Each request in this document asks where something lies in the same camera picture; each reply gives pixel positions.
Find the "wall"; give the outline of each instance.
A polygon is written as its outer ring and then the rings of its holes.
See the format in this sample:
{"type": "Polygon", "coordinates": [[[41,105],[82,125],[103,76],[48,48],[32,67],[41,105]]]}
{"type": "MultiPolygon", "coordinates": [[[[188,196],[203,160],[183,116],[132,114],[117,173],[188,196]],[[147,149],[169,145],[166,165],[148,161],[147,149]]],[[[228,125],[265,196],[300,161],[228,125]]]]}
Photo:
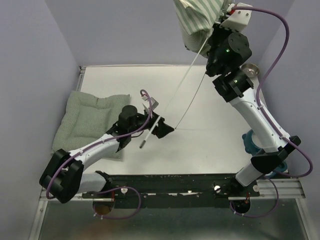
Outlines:
{"type": "MultiPolygon", "coordinates": [[[[274,117],[291,135],[301,138],[301,148],[313,160],[314,172],[302,178],[301,182],[320,236],[319,8],[318,0],[296,0],[293,3],[286,16],[291,33],[289,44],[270,74],[264,96],[274,117]]],[[[278,55],[284,38],[284,27],[280,27],[259,64],[264,72],[278,55]]],[[[295,174],[304,173],[309,167],[297,151],[291,155],[288,163],[295,174]]]]}
{"type": "MultiPolygon", "coordinates": [[[[294,0],[244,0],[285,15],[294,0]]],[[[46,0],[80,65],[190,64],[172,0],[46,0]]],[[[245,34],[257,63],[280,23],[254,13],[245,34]]],[[[198,64],[205,64],[202,57],[198,64]]]]}
{"type": "Polygon", "coordinates": [[[0,236],[28,239],[78,64],[43,0],[0,3],[0,236]]]}

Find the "folded fabric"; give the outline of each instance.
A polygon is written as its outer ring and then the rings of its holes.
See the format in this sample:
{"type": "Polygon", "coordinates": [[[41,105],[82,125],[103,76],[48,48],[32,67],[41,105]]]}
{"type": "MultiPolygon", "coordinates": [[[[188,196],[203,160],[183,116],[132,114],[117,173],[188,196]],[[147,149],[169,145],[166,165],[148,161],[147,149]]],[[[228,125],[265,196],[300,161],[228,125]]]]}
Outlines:
{"type": "MultiPolygon", "coordinates": [[[[99,139],[118,120],[122,108],[129,103],[130,95],[98,98],[88,93],[73,91],[53,140],[53,152],[59,149],[68,152],[99,139]]],[[[105,157],[120,156],[117,152],[105,157]]]]}
{"type": "MultiPolygon", "coordinates": [[[[185,47],[198,52],[230,0],[173,0],[185,47]]],[[[207,58],[210,45],[206,44],[200,54],[207,58]]]]}

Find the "green and white striped towel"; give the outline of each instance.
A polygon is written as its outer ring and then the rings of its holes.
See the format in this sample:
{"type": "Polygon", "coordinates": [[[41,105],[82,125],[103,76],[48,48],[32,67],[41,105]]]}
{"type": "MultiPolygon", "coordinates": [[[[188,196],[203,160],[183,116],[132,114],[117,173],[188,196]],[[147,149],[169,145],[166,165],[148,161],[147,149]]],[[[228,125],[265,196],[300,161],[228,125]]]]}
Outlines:
{"type": "MultiPolygon", "coordinates": [[[[229,0],[173,0],[182,31],[182,39],[188,50],[198,52],[212,27],[229,0]]],[[[207,58],[210,45],[206,44],[200,54],[207,58]]]]}

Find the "green pillow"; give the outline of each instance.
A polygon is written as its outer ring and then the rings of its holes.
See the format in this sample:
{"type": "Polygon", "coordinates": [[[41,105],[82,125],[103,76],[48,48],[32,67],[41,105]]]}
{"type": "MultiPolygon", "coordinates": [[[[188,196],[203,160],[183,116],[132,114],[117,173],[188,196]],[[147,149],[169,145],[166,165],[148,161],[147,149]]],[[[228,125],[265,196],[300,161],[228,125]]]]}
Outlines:
{"type": "MultiPolygon", "coordinates": [[[[53,152],[71,151],[99,139],[118,120],[122,108],[130,103],[130,95],[98,98],[91,94],[72,91],[52,144],[53,152]]],[[[119,152],[108,158],[120,158],[119,152]]]]}

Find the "silver bowl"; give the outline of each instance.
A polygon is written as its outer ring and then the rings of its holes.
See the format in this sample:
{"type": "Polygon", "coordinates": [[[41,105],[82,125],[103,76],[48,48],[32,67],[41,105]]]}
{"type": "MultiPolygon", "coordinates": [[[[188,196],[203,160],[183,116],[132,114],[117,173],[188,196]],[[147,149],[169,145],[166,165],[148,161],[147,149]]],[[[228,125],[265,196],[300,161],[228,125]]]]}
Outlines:
{"type": "Polygon", "coordinates": [[[259,75],[260,70],[257,65],[253,63],[245,63],[241,66],[241,70],[250,78],[255,78],[259,75]]]}

